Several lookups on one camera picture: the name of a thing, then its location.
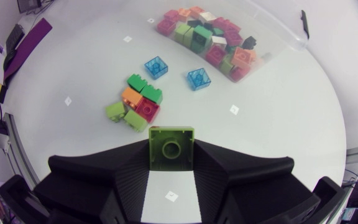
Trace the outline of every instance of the clear plastic bin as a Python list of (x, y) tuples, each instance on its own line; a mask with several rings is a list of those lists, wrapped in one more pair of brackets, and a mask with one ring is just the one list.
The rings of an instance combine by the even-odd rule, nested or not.
[(172, 10), (157, 21), (157, 31), (206, 59), (233, 82), (283, 49), (303, 50), (308, 43), (306, 14), (293, 0), (173, 1), (170, 5)]

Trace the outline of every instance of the orange lego brick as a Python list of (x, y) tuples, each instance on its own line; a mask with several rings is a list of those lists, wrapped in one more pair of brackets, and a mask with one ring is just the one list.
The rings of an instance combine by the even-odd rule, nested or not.
[(231, 59), (231, 63), (240, 68), (247, 68), (255, 60), (255, 58), (255, 51), (236, 47), (233, 58)]
[(191, 13), (190, 10), (182, 9), (182, 8), (180, 8), (178, 10), (178, 12), (179, 12), (179, 20), (182, 21), (182, 22), (186, 22), (187, 18), (190, 16), (190, 13)]
[(204, 12), (204, 9), (198, 7), (198, 6), (193, 6), (190, 8), (190, 15), (195, 18), (198, 19), (198, 17), (200, 16), (201, 12)]
[(124, 92), (121, 94), (122, 100), (125, 104), (129, 105), (131, 108), (136, 109), (139, 105), (142, 95), (133, 90), (131, 87), (127, 87)]

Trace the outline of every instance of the translucent blue lego brick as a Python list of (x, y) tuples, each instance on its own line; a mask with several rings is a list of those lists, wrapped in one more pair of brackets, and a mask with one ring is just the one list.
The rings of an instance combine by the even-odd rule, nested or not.
[(189, 72), (187, 74), (187, 80), (194, 91), (207, 87), (211, 84), (211, 80), (203, 68)]
[(144, 64), (144, 66), (146, 66), (153, 79), (160, 78), (168, 71), (168, 65), (163, 62), (159, 56), (153, 58), (151, 61)]

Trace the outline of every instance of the green lego brick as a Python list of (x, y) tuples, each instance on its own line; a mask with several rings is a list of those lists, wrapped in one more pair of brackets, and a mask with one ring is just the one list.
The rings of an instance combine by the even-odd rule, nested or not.
[(218, 37), (223, 37), (223, 30), (219, 29), (219, 28), (214, 28), (212, 29), (212, 32), (214, 33), (215, 36), (218, 36)]
[(138, 92), (142, 91), (143, 87), (147, 85), (147, 81), (142, 79), (139, 74), (132, 74), (127, 79), (127, 82), (130, 87)]
[(175, 41), (183, 44), (183, 38), (190, 28), (191, 27), (186, 24), (178, 26), (178, 28), (175, 30)]
[(198, 25), (193, 31), (193, 42), (197, 42), (202, 46), (206, 46), (211, 40), (212, 32), (205, 27)]
[(234, 51), (236, 50), (237, 47), (238, 47), (238, 46), (232, 46), (232, 47), (230, 47), (230, 46), (227, 45), (224, 50), (225, 50), (227, 53), (232, 54), (232, 53), (234, 53)]
[(219, 66), (219, 70), (225, 75), (229, 74), (234, 67), (234, 65), (231, 63), (232, 57), (233, 55), (226, 55), (223, 58), (221, 65)]
[(133, 110), (128, 111), (124, 121), (137, 132), (142, 132), (147, 127), (147, 121)]
[(140, 94), (158, 105), (162, 102), (162, 91), (152, 85), (146, 85)]
[(191, 43), (191, 51), (193, 51), (196, 54), (201, 53), (204, 49), (205, 46), (200, 45), (199, 43), (195, 42), (194, 40)]
[(158, 127), (149, 129), (150, 170), (193, 170), (194, 128)]
[(193, 31), (194, 28), (190, 28), (183, 37), (183, 45), (189, 49), (191, 48), (191, 41), (193, 40)]
[(125, 116), (126, 108), (122, 102), (118, 102), (106, 107), (107, 117), (114, 121), (118, 122), (121, 118)]

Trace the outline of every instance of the white table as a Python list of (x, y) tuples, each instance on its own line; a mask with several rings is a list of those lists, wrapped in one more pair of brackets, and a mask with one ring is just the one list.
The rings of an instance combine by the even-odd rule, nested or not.
[[(52, 155), (82, 156), (148, 138), (147, 131), (136, 133), (104, 114), (105, 106), (120, 100), (126, 79), (139, 73), (163, 91), (153, 125), (192, 126), (197, 139), (253, 156), (289, 156), (295, 160), (293, 174), (310, 190), (325, 175), (340, 185), (346, 158), (341, 107), (310, 53), (285, 50), (232, 83), (155, 30), (169, 9), (197, 5), (169, 4), (59, 0), (38, 18), (45, 17), (53, 29), (13, 78), (4, 103), (38, 177), (50, 172)], [(219, 4), (211, 7), (219, 12)], [(23, 17), (20, 23), (28, 30), (34, 19)], [(132, 37), (128, 43), (126, 36)], [(157, 55), (169, 71), (152, 80), (144, 63)], [(192, 91), (185, 74), (201, 67), (212, 83)], [(232, 105), (239, 108), (237, 115), (230, 112)], [(150, 172), (149, 183), (142, 221), (201, 220), (192, 172)], [(169, 190), (179, 195), (175, 203), (164, 198)]]

